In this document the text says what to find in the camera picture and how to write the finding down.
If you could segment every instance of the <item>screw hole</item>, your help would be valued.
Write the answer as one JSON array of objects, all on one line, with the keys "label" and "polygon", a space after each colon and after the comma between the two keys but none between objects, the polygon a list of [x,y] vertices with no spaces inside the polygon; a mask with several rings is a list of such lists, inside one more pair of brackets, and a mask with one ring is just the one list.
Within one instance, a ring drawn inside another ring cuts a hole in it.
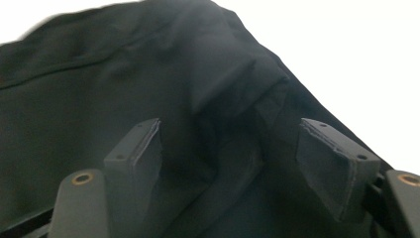
[{"label": "screw hole", "polygon": [[74,185],[83,185],[85,183],[90,182],[93,179],[93,174],[91,173],[83,173],[75,176],[71,181]]},{"label": "screw hole", "polygon": [[364,155],[358,155],[358,158],[361,159],[361,160],[367,160],[368,159],[368,157],[364,156]]}]

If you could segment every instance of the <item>dark green fabric cover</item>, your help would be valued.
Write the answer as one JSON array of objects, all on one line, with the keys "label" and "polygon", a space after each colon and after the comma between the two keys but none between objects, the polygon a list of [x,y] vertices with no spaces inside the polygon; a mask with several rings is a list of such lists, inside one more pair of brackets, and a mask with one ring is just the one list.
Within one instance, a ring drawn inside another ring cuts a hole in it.
[{"label": "dark green fabric cover", "polygon": [[55,17],[0,47],[0,230],[53,205],[62,179],[102,169],[135,124],[159,118],[163,164],[142,237],[368,237],[369,217],[337,223],[305,183],[302,117],[363,145],[210,1]]}]

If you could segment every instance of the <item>metal rivet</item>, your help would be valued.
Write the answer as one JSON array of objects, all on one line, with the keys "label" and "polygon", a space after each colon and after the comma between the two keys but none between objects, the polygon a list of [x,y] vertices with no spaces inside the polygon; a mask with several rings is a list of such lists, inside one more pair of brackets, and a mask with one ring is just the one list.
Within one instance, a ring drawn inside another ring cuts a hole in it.
[{"label": "metal rivet", "polygon": [[412,186],[420,186],[420,179],[411,175],[400,175],[398,179]]},{"label": "metal rivet", "polygon": [[74,185],[84,185],[88,182],[90,182],[91,180],[93,180],[93,174],[91,173],[81,173],[78,174],[77,176],[75,176],[71,182]]}]

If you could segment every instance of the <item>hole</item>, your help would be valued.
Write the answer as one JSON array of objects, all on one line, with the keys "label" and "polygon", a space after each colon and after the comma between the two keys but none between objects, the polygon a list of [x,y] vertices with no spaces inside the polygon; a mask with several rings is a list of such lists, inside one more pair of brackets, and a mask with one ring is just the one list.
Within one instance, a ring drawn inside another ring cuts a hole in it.
[{"label": "hole", "polygon": [[402,175],[398,177],[400,180],[402,180],[403,182],[409,184],[409,185],[413,185],[413,186],[420,186],[420,179],[416,178],[414,176],[411,175]]},{"label": "hole", "polygon": [[76,181],[77,181],[77,182],[83,182],[83,181],[88,180],[89,178],[90,178],[90,176],[89,176],[89,175],[83,175],[83,176],[79,176],[79,177],[77,177],[77,178],[76,178]]},{"label": "hole", "polygon": [[368,157],[364,156],[364,155],[358,155],[358,158],[361,159],[361,160],[367,160],[368,159]]},{"label": "hole", "polygon": [[71,181],[74,185],[83,185],[85,183],[90,182],[93,179],[93,174],[91,173],[83,173],[75,176]]}]

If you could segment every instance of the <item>white background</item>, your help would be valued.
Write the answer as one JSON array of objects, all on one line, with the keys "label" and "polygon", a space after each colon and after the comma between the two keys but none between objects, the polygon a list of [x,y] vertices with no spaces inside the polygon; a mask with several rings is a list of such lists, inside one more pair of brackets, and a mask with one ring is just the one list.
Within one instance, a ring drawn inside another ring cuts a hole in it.
[{"label": "white background", "polygon": [[[51,15],[117,2],[0,0],[0,44]],[[419,1],[216,2],[377,154],[420,175]]]}]

